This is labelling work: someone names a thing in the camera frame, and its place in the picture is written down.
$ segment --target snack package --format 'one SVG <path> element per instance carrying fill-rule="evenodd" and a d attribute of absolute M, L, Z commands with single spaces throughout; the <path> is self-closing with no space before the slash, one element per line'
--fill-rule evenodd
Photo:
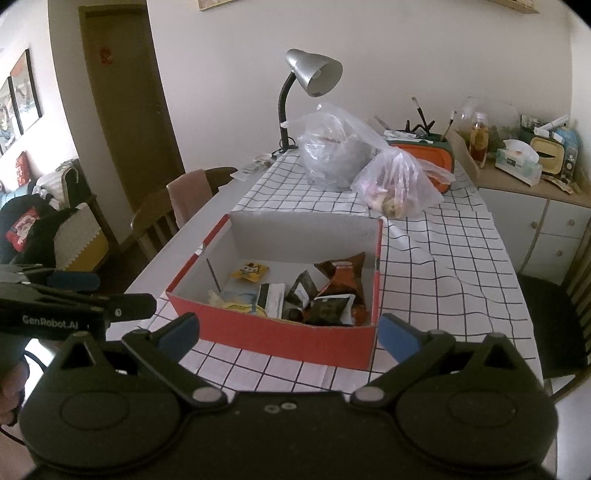
<path fill-rule="evenodd" d="M 270 318 L 280 319 L 285 296 L 284 283 L 263 283 L 259 289 L 256 304 L 265 310 Z"/>
<path fill-rule="evenodd" d="M 295 307 L 288 309 L 283 316 L 285 320 L 289 320 L 290 322 L 302 323 L 304 321 L 304 315 L 301 310 Z"/>
<path fill-rule="evenodd" d="M 269 267 L 260 263 L 247 263 L 240 270 L 236 270 L 230 276 L 232 278 L 243 278 L 244 280 L 253 283 L 258 282 L 265 273 L 269 271 Z"/>
<path fill-rule="evenodd" d="M 298 275 L 295 283 L 285 296 L 285 301 L 305 309 L 317 295 L 318 288 L 316 288 L 310 273 L 304 270 Z"/>
<path fill-rule="evenodd" d="M 209 304 L 212 307 L 217 307 L 219 309 L 231 310 L 233 312 L 250 313 L 253 315 L 258 315 L 259 317 L 266 317 L 267 316 L 267 314 L 265 313 L 265 310 L 256 304 L 235 303 L 235 302 L 231 302 L 231 301 L 224 301 L 224 299 L 222 299 L 213 290 L 209 291 Z"/>
<path fill-rule="evenodd" d="M 353 302 L 355 301 L 355 295 L 345 294 L 345 295 L 332 295 L 330 297 L 318 297 L 315 300 L 313 300 L 312 307 L 314 307 L 314 303 L 316 303 L 319 300 L 324 300 L 324 299 L 345 299 L 345 300 L 347 300 L 347 305 L 345 306 L 343 313 L 341 313 L 341 315 L 340 315 L 339 322 L 343 326 L 350 326 L 350 327 L 355 326 L 355 319 L 352 316 L 352 309 L 353 309 Z"/>
<path fill-rule="evenodd" d="M 318 297 L 355 295 L 351 315 L 356 326 L 363 325 L 368 317 L 361 283 L 364 262 L 365 253 L 362 252 L 353 257 L 314 264 L 318 270 L 330 279 L 328 284 L 320 291 Z"/>
<path fill-rule="evenodd" d="M 340 326 L 340 317 L 345 311 L 349 299 L 347 298 L 317 298 L 312 303 L 310 314 L 304 323 L 317 326 Z"/>

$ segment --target silver lamp shade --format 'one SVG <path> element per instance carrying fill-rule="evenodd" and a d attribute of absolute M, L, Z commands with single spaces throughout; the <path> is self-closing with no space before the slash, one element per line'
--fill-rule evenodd
<path fill-rule="evenodd" d="M 331 91 L 343 74 L 341 62 L 292 48 L 285 59 L 301 87 L 311 97 L 321 97 Z"/>

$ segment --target clear plastic bag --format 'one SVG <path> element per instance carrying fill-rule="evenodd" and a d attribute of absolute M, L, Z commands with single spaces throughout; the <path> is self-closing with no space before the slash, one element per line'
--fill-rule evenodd
<path fill-rule="evenodd" d="M 304 124 L 297 138 L 306 177 L 323 190 L 344 192 L 371 159 L 371 148 L 359 138 L 345 110 L 323 103 L 315 113 L 281 124 L 291 128 Z"/>
<path fill-rule="evenodd" d="M 346 114 L 347 122 L 357 136 L 379 151 L 351 185 L 370 208 L 389 218 L 403 218 L 443 201 L 443 195 L 429 177 L 450 184 L 456 179 L 453 173 L 415 158 L 398 147 L 391 147 L 369 125 Z"/>

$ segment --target black snack package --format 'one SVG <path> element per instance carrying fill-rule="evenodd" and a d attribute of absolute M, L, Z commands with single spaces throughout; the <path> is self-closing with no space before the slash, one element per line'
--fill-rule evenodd
<path fill-rule="evenodd" d="M 312 303 L 310 314 L 304 319 L 308 325 L 341 326 L 340 316 L 345 311 L 349 299 L 318 298 Z"/>
<path fill-rule="evenodd" d="M 285 316 L 286 316 L 285 319 L 289 320 L 291 322 L 302 323 L 304 321 L 304 316 L 303 316 L 301 310 L 299 310 L 299 309 L 295 309 L 295 308 L 289 309 L 289 310 L 287 310 L 287 314 Z"/>
<path fill-rule="evenodd" d="M 318 295 L 318 288 L 307 270 L 300 273 L 285 297 L 285 301 L 305 309 Z"/>

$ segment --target desk lamp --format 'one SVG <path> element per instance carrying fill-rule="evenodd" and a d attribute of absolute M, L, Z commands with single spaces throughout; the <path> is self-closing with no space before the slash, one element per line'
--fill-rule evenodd
<path fill-rule="evenodd" d="M 339 61 L 318 55 L 316 53 L 307 53 L 296 48 L 292 48 L 285 54 L 285 60 L 291 67 L 291 73 L 283 84 L 281 94 L 279 95 L 279 123 L 287 120 L 285 117 L 285 101 L 291 86 L 297 79 L 301 87 L 311 97 L 321 97 L 331 91 L 343 74 L 343 66 Z M 279 153 L 285 153 L 288 150 L 294 150 L 296 145 L 290 145 L 290 137 L 287 134 L 287 128 L 281 127 L 281 144 Z"/>

